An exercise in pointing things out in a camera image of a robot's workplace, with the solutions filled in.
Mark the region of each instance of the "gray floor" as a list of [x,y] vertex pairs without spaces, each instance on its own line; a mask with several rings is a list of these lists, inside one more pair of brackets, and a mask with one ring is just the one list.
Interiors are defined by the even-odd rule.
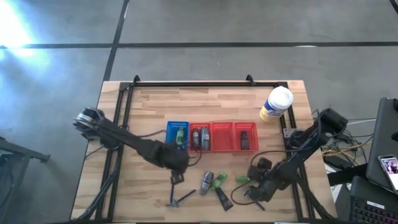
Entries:
[[[0,44],[111,43],[122,4],[0,2]],[[398,41],[397,24],[388,0],[132,0],[120,42]],[[0,50],[0,136],[52,155],[30,163],[10,223],[68,220],[87,144],[72,122],[96,106],[109,52]],[[312,109],[373,118],[381,97],[398,96],[397,55],[398,47],[119,49],[110,80],[302,79]]]

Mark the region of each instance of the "smartphone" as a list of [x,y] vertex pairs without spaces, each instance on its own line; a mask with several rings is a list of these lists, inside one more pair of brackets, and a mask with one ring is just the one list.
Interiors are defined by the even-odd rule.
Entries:
[[379,156],[380,165],[390,181],[392,190],[398,194],[398,160],[394,155]]

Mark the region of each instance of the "wooden tabletop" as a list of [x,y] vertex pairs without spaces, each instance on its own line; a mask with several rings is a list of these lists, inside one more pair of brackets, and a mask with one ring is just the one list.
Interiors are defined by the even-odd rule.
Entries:
[[[120,82],[104,82],[98,109],[113,119]],[[305,129],[312,125],[311,109],[304,82],[288,81],[294,94],[293,109],[297,127]],[[216,122],[252,121],[257,124],[260,151],[284,150],[279,122],[268,124],[259,116],[260,109],[272,87],[142,87],[134,88],[129,116],[130,132],[136,135],[153,133],[165,129],[167,121]],[[151,137],[164,141],[165,134]],[[88,146],[87,153],[98,147],[97,142]],[[246,175],[250,153],[204,154],[201,161],[189,167],[185,182],[175,186],[175,199],[193,189],[199,189],[203,174],[211,170],[218,175],[228,174],[221,188],[229,197],[239,184],[237,175]],[[265,154],[274,164],[285,157],[283,153]],[[106,150],[92,154],[84,163],[80,184],[73,207],[72,218],[83,213],[98,193],[104,168]],[[320,151],[314,153],[305,163],[312,192],[332,215],[336,216],[325,166]],[[294,221],[296,212],[291,187],[278,190],[263,212],[256,205],[234,205],[225,212],[216,193],[210,190],[201,196],[198,192],[180,203],[180,208],[166,208],[170,198],[170,171],[146,162],[137,152],[124,148],[119,178],[118,194],[114,210],[114,222],[272,222]],[[234,194],[240,202],[243,189]],[[303,193],[300,192],[304,214],[306,213]],[[104,214],[108,203],[105,203]]]

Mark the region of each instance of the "yellow cable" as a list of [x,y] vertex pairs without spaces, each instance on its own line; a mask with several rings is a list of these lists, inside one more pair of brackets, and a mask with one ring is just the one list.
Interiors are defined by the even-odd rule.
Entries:
[[369,143],[366,143],[366,144],[360,144],[360,145],[352,146],[352,147],[348,147],[348,148],[344,148],[340,152],[336,152],[336,153],[333,153],[333,154],[327,154],[326,155],[326,153],[328,153],[328,152],[335,152],[336,151],[336,150],[333,150],[333,149],[329,149],[329,150],[323,151],[322,155],[335,156],[335,155],[338,155],[338,154],[342,154],[343,152],[348,152],[348,151],[351,151],[353,149],[356,149],[356,148],[359,148],[359,147],[362,147],[362,146],[365,146],[365,145],[368,145],[368,144],[372,144],[372,142],[369,142]]
[[338,152],[337,150],[330,149],[330,150],[327,150],[327,151],[323,152],[322,156],[324,156],[324,157],[325,157],[325,156],[336,156],[337,154],[343,154],[343,155],[346,155],[346,156],[352,158],[352,159],[354,160],[354,162],[357,163],[357,165],[360,165],[359,162],[358,162],[352,155],[350,155],[350,154],[348,154],[348,153],[345,153],[345,152],[341,152],[341,151],[340,151],[339,153],[333,153],[333,154],[327,154],[327,155],[325,155],[326,153],[328,153],[328,152],[330,152],[330,151]]

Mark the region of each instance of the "red basket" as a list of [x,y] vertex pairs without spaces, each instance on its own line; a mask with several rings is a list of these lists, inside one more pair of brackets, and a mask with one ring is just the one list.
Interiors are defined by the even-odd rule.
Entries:
[[201,128],[207,128],[207,129],[209,129],[209,135],[210,135],[210,148],[209,148],[209,150],[202,150],[202,152],[209,152],[209,151],[211,151],[211,149],[212,149],[212,142],[211,142],[211,139],[212,139],[212,137],[211,137],[211,128],[210,128],[210,123],[189,123],[189,146],[190,146],[190,150],[194,150],[194,148],[193,148],[193,139],[192,139],[192,131],[193,131],[193,129],[194,128],[197,128],[198,130],[199,130],[199,133],[201,133],[200,132],[200,129]]
[[211,146],[213,152],[234,152],[234,125],[232,122],[211,124]]
[[[241,149],[241,135],[242,131],[248,133],[249,149]],[[234,123],[235,135],[235,151],[254,152],[259,150],[259,141],[257,138],[256,124],[250,123]]]

